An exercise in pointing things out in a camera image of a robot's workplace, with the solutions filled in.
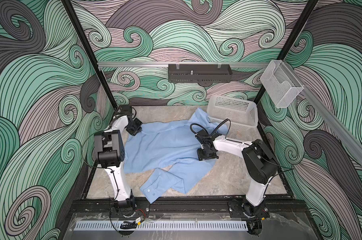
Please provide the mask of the light blue long sleeve shirt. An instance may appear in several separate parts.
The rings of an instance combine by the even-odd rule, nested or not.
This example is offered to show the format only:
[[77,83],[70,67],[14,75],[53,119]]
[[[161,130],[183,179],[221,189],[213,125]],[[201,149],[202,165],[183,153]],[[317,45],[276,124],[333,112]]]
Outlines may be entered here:
[[198,108],[189,120],[144,124],[142,131],[130,136],[125,145],[126,174],[153,173],[141,186],[146,199],[153,203],[168,189],[187,194],[215,165],[214,160],[199,161],[201,144],[195,132],[205,128],[228,133],[227,125],[210,122],[208,114]]

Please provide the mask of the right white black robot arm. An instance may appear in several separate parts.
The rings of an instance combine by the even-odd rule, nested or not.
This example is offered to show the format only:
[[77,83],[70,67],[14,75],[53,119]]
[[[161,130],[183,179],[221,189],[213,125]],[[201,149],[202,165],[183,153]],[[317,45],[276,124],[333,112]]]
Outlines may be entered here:
[[226,152],[244,160],[252,179],[246,193],[246,203],[254,208],[260,206],[268,185],[278,170],[276,157],[269,147],[262,140],[244,142],[204,131],[199,131],[195,137],[201,144],[201,148],[197,150],[199,161],[217,159],[217,152]]

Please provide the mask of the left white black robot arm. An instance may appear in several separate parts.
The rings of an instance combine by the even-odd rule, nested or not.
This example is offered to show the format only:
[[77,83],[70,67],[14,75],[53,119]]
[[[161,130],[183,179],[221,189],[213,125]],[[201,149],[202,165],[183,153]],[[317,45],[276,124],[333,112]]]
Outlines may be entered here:
[[96,164],[107,172],[114,191],[113,206],[121,212],[136,210],[135,197],[124,172],[126,152],[122,138],[123,131],[135,136],[142,130],[136,114],[132,106],[122,105],[114,112],[108,127],[94,135]]

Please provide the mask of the white plastic laundry basket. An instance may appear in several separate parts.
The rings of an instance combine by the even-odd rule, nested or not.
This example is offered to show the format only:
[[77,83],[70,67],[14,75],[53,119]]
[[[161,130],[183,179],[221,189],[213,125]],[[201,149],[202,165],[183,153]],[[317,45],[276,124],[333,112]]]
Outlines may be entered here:
[[209,100],[207,113],[211,122],[220,123],[229,119],[231,126],[239,130],[256,128],[258,125],[257,105],[252,101],[214,95]]

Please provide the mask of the black perforated wall tray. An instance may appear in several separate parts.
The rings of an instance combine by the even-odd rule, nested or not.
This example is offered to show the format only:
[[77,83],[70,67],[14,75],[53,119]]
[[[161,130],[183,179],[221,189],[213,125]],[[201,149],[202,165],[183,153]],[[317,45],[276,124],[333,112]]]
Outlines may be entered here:
[[197,83],[203,87],[213,83],[229,83],[233,72],[226,64],[169,64],[170,83]]

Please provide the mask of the aluminium back wall rail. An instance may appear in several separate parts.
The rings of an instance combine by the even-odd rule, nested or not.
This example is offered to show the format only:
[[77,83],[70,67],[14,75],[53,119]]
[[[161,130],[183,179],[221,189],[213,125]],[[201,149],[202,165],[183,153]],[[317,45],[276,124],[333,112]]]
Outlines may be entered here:
[[269,63],[250,63],[250,62],[98,62],[98,67],[100,68],[166,68],[168,65],[216,65],[217,67],[221,65],[230,65],[233,68],[266,68]]

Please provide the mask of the aluminium wall rail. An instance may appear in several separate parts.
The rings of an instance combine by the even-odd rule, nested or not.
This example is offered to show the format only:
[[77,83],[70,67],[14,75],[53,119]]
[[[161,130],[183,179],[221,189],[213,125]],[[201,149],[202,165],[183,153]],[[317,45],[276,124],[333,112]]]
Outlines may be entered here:
[[333,78],[326,82],[310,68],[293,69],[289,64],[287,68],[304,88],[302,94],[362,166],[362,93]]
[[221,65],[230,65],[233,68],[266,68],[269,63],[250,63],[250,62],[98,62],[98,67],[100,68],[166,68],[168,65],[216,65],[217,67]]

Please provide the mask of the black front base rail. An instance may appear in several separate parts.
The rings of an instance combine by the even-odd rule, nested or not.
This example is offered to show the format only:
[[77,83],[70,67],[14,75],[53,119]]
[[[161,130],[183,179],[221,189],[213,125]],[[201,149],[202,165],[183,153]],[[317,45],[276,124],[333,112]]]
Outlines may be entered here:
[[280,196],[268,196],[258,207],[246,203],[242,196],[224,197],[162,197],[150,204],[146,198],[138,197],[135,206],[119,208],[112,200],[77,200],[72,203],[70,213],[105,213],[113,218],[144,216],[156,219],[165,214],[223,214],[231,218],[261,219],[280,212],[305,212],[304,201]]

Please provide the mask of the clear plastic wall bin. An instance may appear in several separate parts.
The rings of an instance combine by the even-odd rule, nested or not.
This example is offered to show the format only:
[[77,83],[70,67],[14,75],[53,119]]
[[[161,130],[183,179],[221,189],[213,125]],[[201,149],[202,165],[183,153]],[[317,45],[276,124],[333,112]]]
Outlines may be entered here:
[[260,80],[276,108],[287,108],[304,89],[295,70],[282,60],[270,61]]

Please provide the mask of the aluminium right wall rail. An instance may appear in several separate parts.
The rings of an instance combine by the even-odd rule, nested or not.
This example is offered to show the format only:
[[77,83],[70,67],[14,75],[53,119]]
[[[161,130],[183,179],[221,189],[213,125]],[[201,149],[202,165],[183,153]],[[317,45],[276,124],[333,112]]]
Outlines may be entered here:
[[333,78],[326,82],[310,68],[293,69],[289,64],[287,68],[304,88],[302,94],[362,166],[362,93]]

